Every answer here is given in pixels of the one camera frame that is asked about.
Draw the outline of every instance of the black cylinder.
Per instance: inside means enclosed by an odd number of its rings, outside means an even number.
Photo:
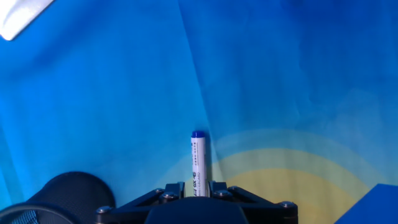
[[[106,205],[115,207],[115,200],[109,187],[101,179],[83,172],[68,172],[54,177],[26,203],[53,205],[52,210],[62,209],[64,213],[70,213],[83,224],[93,223],[97,208]],[[33,208],[14,214],[12,220],[7,217],[0,222],[0,224],[7,224],[3,223],[3,220],[12,221],[13,224],[70,223],[56,212]]]

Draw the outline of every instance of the blue backdrop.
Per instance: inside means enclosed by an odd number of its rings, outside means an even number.
[[[118,205],[188,181],[202,129],[212,178],[335,222],[398,184],[397,54],[394,0],[56,0],[0,40],[0,208],[72,170]]]

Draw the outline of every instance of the black plastic part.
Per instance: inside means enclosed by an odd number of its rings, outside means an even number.
[[[209,182],[210,195],[218,190],[227,190],[225,182]],[[269,202],[239,187],[228,189],[230,201],[217,197],[184,197],[182,185],[167,184],[165,192],[178,195],[177,200],[159,204],[161,193],[148,194],[105,214],[96,214],[97,223],[141,223],[141,224],[298,224],[296,204],[285,208]]]
[[[234,203],[209,197],[187,197],[154,207],[145,224],[247,224],[243,211]]]

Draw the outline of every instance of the screw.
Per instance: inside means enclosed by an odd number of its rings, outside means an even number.
[[[281,202],[281,203],[279,203],[279,205],[281,205],[284,208],[290,208],[290,207],[294,206],[294,203],[293,202]]]
[[[216,192],[214,192],[214,196],[223,198],[223,197],[230,197],[232,196],[232,194],[227,190],[217,190]]]
[[[173,193],[173,192],[165,192],[165,193],[162,194],[162,197],[167,199],[167,200],[171,200],[171,199],[175,199],[178,196],[175,193]]]
[[[238,186],[230,186],[230,187],[228,187],[228,190],[237,190],[238,189]]]
[[[104,214],[104,213],[110,212],[111,210],[112,210],[111,207],[103,206],[103,207],[100,207],[99,209],[97,209],[97,213],[98,214]]]
[[[158,188],[158,189],[155,189],[155,192],[156,192],[157,194],[161,194],[161,193],[164,192],[164,189]]]

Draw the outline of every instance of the blue fabric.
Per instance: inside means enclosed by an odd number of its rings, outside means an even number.
[[[236,135],[239,147],[212,145],[212,162],[291,148],[369,189],[364,163],[398,184],[397,40],[393,0],[56,0],[0,40],[0,207],[72,170],[122,205],[186,164],[196,129]],[[239,144],[262,129],[316,134],[362,160],[294,138]]]
[[[368,194],[344,214],[336,224],[398,223],[396,211],[398,187],[376,185]]]

